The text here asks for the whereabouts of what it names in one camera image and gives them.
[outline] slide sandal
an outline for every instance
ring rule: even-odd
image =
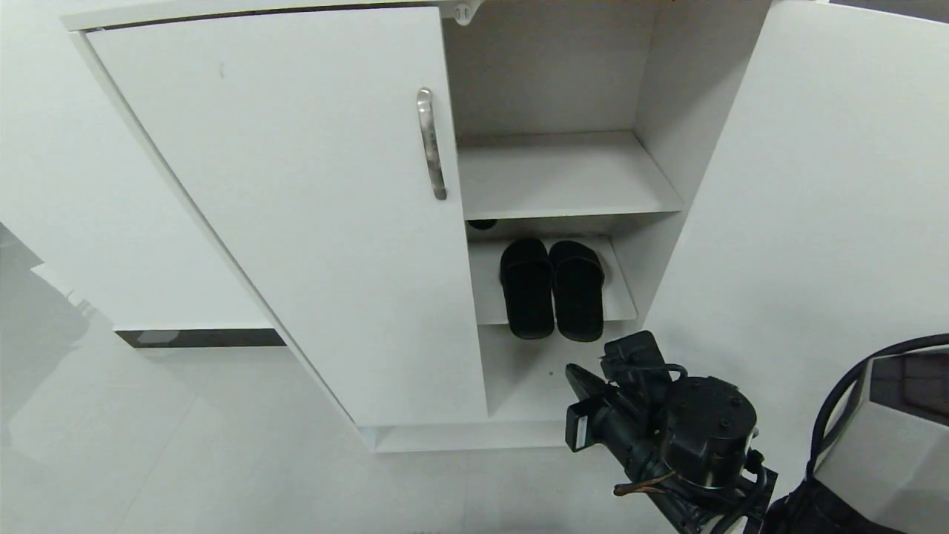
[[[520,239],[504,250],[501,287],[512,334],[521,339],[540,339],[553,333],[552,275],[547,247],[540,239]]]
[[[605,276],[596,252],[576,241],[560,241],[550,247],[550,263],[560,333],[573,341],[600,339]]]

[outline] silver handle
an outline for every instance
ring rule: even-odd
[[[438,140],[435,135],[435,116],[432,114],[432,89],[419,89],[417,99],[419,105],[419,126],[421,126],[421,142],[425,146],[425,160],[428,162],[428,178],[432,181],[432,191],[435,198],[445,200],[448,191],[445,190],[445,178],[441,176],[441,158],[438,156]]]

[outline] open cabinet door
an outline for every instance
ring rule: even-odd
[[[437,8],[234,16],[87,39],[358,425],[486,417]],[[422,87],[434,94],[441,200],[419,133]]]
[[[780,495],[853,363],[949,329],[947,268],[949,26],[776,2],[644,327],[752,399]]]

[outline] tile floor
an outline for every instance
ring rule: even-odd
[[[5,534],[673,532],[602,448],[373,455],[288,351],[132,350],[41,263],[0,248]]]

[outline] white shelf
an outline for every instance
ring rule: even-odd
[[[609,238],[570,238],[597,252],[603,264],[603,316],[606,321],[628,321],[636,318],[636,307],[629,296],[620,263],[613,252]],[[560,239],[541,239],[547,249]],[[468,259],[471,262],[474,315],[479,325],[508,324],[508,312],[501,288],[501,255],[510,241],[469,242]]]
[[[497,138],[460,146],[465,219],[679,211],[682,200],[631,133]]]
[[[563,447],[567,407],[561,421],[423,425],[379,429],[376,452]]]
[[[632,329],[631,322],[606,323],[598,341],[577,343],[558,332],[526,341],[515,337],[506,326],[478,327],[489,419],[563,423],[567,407],[577,402],[564,367],[575,363],[603,376],[603,345],[632,334]]]

